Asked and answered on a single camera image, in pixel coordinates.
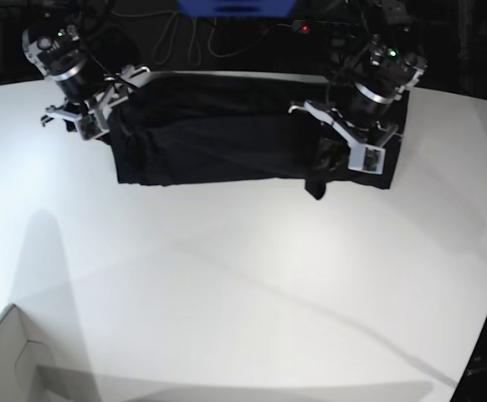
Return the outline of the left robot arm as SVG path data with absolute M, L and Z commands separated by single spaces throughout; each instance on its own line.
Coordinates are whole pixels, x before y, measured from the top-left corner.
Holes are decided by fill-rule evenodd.
M 382 123 L 391 105 L 420 81 L 427 60 L 398 46 L 396 32 L 409 30 L 413 17 L 403 1 L 348 1 L 362 29 L 362 44 L 340 57 L 327 79 L 325 100 L 293 103 L 288 112 L 305 112 L 330 127 L 347 146 L 346 166 L 381 175 L 386 144 L 396 123 Z

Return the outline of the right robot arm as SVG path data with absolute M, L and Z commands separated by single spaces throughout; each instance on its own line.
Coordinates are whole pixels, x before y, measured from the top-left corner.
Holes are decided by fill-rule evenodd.
M 23 31 L 22 49 L 44 80 L 64 94 L 61 105 L 45 109 L 41 125 L 61 120 L 88 141 L 110 132 L 107 114 L 127 101 L 151 70 L 141 64 L 127 64 L 118 72 L 106 68 L 88 45 L 81 19 L 74 14 L 45 16 Z

